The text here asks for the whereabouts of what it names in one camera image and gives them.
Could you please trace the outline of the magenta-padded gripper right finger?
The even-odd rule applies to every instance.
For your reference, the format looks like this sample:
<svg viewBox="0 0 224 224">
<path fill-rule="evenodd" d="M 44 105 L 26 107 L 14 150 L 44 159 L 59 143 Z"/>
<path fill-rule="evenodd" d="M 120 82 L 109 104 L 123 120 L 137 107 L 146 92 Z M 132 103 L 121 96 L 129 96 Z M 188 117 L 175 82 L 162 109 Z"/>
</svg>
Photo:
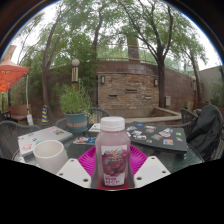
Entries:
<svg viewBox="0 0 224 224">
<path fill-rule="evenodd" d="M 170 174 L 156 156 L 147 156 L 134 146 L 130 147 L 130 171 L 135 188 L 143 187 Z"/>
</svg>

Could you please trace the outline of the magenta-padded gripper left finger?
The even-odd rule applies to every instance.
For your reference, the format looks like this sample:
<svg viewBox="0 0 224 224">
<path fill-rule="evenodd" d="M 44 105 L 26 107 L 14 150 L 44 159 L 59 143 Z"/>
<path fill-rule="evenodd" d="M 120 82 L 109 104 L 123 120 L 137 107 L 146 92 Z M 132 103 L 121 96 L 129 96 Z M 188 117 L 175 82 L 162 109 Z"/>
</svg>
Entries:
<svg viewBox="0 0 224 224">
<path fill-rule="evenodd" d="M 87 150 L 78 159 L 70 158 L 58 171 L 57 176 L 83 188 L 97 188 L 95 173 L 95 148 Z"/>
</svg>

